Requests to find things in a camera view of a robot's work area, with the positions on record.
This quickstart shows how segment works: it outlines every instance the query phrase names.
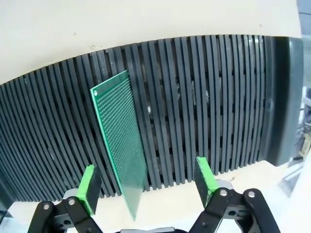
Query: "white wall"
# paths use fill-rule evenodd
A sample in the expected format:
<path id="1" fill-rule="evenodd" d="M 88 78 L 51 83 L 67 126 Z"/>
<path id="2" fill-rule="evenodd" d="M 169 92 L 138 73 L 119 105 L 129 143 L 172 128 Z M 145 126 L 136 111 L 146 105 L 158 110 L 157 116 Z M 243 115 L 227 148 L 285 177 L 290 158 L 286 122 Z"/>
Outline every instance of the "white wall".
<path id="1" fill-rule="evenodd" d="M 201 34 L 300 37 L 295 0 L 0 0 L 0 84 L 95 50 Z"/>

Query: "screw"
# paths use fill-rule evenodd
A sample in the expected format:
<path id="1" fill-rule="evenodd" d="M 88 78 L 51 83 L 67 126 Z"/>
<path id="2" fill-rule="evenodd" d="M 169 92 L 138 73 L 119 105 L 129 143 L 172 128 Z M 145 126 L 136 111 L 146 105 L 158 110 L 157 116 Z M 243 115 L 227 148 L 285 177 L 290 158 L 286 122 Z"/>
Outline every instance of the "screw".
<path id="1" fill-rule="evenodd" d="M 70 200 L 68 201 L 69 205 L 73 205 L 75 202 L 76 202 L 76 201 L 75 201 L 74 199 L 70 199 Z"/>
<path id="2" fill-rule="evenodd" d="M 249 196 L 250 198 L 254 198 L 254 197 L 255 197 L 255 193 L 254 193 L 253 191 L 249 191 L 249 192 L 248 192 L 248 196 Z"/>
<path id="3" fill-rule="evenodd" d="M 47 209 L 49 209 L 49 207 L 50 207 L 49 204 L 45 204 L 45 205 L 43 206 L 43 209 L 44 209 L 44 210 L 47 210 Z"/>
<path id="4" fill-rule="evenodd" d="M 220 195 L 223 197 L 227 196 L 227 191 L 225 191 L 224 189 L 220 190 Z"/>

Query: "green circuit board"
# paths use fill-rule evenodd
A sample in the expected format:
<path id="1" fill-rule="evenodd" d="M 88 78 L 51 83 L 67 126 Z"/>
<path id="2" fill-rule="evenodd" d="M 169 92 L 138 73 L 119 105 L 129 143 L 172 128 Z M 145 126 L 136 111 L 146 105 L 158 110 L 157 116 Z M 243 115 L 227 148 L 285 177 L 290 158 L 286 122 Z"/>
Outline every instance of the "green circuit board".
<path id="1" fill-rule="evenodd" d="M 92 88 L 91 95 L 111 165 L 135 219 L 146 162 L 128 72 Z"/>

